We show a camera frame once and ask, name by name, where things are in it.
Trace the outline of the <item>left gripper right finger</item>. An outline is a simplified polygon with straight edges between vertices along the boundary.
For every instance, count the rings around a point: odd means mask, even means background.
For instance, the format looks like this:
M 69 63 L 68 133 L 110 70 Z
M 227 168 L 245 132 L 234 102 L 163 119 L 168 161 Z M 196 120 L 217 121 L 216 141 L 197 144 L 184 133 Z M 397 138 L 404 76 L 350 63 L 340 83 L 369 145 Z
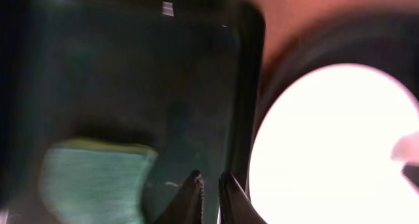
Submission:
M 221 224 L 266 224 L 230 172 L 219 178 L 219 203 Z

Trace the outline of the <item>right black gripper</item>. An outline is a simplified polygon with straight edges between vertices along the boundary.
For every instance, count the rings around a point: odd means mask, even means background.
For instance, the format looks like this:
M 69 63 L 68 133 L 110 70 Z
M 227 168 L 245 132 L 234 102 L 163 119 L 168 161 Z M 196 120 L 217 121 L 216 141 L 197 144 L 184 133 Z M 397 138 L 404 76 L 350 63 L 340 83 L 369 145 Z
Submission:
M 400 138 L 391 151 L 391 159 L 402 162 L 402 176 L 418 194 L 418 132 Z

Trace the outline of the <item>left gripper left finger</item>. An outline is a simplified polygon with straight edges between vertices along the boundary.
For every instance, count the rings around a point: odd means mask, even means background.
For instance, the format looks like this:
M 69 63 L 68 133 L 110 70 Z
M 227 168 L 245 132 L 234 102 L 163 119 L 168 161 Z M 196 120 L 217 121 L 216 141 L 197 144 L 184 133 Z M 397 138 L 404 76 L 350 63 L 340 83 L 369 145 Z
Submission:
M 203 215 L 204 180 L 193 170 L 153 224 L 202 224 Z

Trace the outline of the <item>white round plate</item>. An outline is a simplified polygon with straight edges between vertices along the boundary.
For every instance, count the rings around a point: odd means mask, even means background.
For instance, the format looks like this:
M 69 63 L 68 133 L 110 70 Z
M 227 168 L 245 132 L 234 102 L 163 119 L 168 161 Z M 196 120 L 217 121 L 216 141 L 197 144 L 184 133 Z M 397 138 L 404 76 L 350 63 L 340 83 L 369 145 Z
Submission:
M 376 68 L 333 64 L 299 77 L 271 105 L 249 167 L 267 223 L 417 223 L 418 193 L 391 151 L 418 131 L 418 99 Z

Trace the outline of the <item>green scrubbing sponge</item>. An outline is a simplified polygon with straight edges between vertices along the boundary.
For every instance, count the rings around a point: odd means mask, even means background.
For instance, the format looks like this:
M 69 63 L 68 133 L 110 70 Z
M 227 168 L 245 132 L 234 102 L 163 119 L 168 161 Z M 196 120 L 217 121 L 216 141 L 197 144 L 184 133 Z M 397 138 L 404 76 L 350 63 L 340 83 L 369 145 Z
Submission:
M 144 223 L 141 192 L 156 158 L 142 144 L 60 141 L 43 158 L 41 200 L 60 223 Z

